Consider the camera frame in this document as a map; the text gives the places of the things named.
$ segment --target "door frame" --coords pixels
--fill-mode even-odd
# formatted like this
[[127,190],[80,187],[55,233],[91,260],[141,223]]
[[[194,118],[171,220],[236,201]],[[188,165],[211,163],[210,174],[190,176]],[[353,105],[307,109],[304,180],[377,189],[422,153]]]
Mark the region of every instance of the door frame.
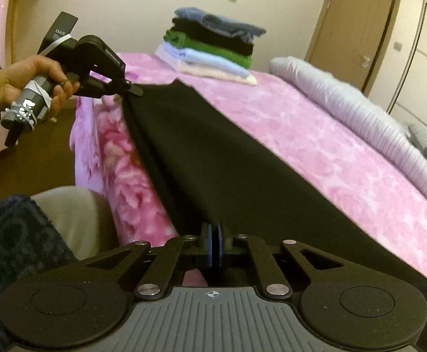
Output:
[[[328,7],[331,0],[324,0],[323,6],[321,8],[321,13],[318,17],[318,22],[316,23],[316,27],[313,33],[313,37],[311,37],[311,42],[308,47],[308,51],[306,52],[305,61],[309,62],[311,59],[311,55],[314,52],[316,47],[316,43],[318,42],[318,38],[321,33],[321,29],[324,24],[324,19],[328,12]],[[389,9],[388,20],[386,21],[385,29],[383,31],[382,39],[379,42],[378,49],[376,50],[375,58],[370,66],[370,70],[368,72],[367,79],[362,88],[362,93],[367,97],[370,94],[370,90],[375,83],[376,76],[379,72],[379,68],[382,65],[383,58],[386,55],[386,51],[388,50],[389,41],[391,39],[391,35],[393,33],[394,25],[396,23],[397,12],[399,10],[399,4],[401,0],[393,0],[391,2],[391,8]]]

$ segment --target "gray ridged panel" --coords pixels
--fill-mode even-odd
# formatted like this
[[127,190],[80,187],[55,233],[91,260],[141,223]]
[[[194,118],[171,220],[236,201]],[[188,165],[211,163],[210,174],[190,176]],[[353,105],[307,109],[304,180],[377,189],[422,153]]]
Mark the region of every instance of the gray ridged panel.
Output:
[[[213,290],[216,297],[208,295]],[[287,304],[251,287],[174,288],[138,304],[112,335],[79,352],[342,352],[311,334]],[[416,352],[405,347],[400,352]]]

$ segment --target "beige pants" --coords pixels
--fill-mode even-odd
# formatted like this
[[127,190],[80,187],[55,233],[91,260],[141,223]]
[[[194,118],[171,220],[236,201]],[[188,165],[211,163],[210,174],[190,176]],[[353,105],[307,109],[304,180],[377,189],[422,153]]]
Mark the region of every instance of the beige pants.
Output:
[[31,198],[79,260],[118,247],[111,209],[99,193],[80,187],[59,187]]

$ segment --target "crosshair symbol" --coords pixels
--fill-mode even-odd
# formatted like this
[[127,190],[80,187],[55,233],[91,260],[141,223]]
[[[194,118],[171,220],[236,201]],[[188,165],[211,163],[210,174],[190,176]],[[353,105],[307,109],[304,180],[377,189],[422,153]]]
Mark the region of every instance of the crosshair symbol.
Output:
[[205,295],[208,295],[212,299],[216,298],[218,295],[221,295],[218,291],[212,290],[206,293]]

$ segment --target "green folded garment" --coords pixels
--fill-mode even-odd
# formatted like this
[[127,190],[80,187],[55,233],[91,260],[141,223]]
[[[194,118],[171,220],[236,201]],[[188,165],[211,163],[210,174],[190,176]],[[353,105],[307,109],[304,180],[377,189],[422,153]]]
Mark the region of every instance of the green folded garment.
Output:
[[184,49],[191,48],[198,51],[204,51],[205,53],[210,53],[214,55],[218,55],[220,57],[226,58],[232,62],[237,63],[238,65],[244,67],[245,69],[249,69],[251,67],[252,58],[251,56],[244,56],[234,51],[220,48],[218,46],[209,45],[207,43],[203,43],[200,41],[193,40],[189,38],[186,33],[183,32],[175,32],[174,30],[167,30],[165,37],[165,41],[172,44],[175,48]]

